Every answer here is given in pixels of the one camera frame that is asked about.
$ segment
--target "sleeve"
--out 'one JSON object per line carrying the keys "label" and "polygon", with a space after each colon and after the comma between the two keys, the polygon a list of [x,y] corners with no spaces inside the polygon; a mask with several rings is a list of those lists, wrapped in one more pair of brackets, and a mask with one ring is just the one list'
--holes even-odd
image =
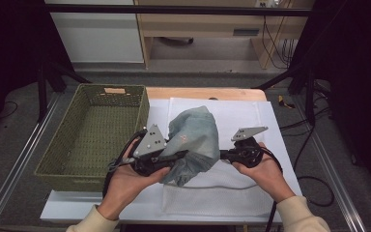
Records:
{"label": "sleeve", "polygon": [[108,220],[104,218],[94,205],[89,214],[77,225],[71,225],[67,232],[111,232],[116,227],[119,220]]}
{"label": "sleeve", "polygon": [[279,202],[276,209],[282,218],[284,231],[330,231],[327,223],[310,212],[306,198],[293,196]]}

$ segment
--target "person's right hand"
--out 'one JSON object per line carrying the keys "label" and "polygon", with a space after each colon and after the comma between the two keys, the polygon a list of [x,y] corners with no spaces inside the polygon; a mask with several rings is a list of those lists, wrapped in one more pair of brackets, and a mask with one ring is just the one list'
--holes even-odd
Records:
{"label": "person's right hand", "polygon": [[233,162],[232,164],[240,173],[253,179],[276,203],[295,196],[286,183],[278,165],[267,154],[264,154],[260,164],[252,168],[248,168],[239,162]]}

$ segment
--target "green woven basket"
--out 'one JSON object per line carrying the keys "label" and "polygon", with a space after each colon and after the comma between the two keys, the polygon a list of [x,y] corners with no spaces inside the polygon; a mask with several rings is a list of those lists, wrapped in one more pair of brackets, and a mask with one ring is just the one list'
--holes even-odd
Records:
{"label": "green woven basket", "polygon": [[35,175],[60,191],[102,191],[107,164],[147,126],[140,85],[80,84]]}

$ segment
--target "crumpled fabric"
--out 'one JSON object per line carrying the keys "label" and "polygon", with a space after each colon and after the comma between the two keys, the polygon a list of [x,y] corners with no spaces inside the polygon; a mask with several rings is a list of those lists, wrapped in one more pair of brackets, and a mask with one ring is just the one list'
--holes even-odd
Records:
{"label": "crumpled fabric", "polygon": [[218,130],[213,114],[206,106],[180,113],[169,124],[167,146],[160,154],[170,156],[188,150],[183,159],[176,160],[170,172],[160,181],[174,182],[182,187],[199,172],[206,172],[219,160]]}

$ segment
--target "cabinet door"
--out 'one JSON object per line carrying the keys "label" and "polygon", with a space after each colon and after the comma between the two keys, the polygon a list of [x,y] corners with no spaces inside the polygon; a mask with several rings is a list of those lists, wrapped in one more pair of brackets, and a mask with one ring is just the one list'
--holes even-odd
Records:
{"label": "cabinet door", "polygon": [[[45,0],[46,4],[132,5],[131,0]],[[51,13],[74,63],[143,63],[135,14]]]}

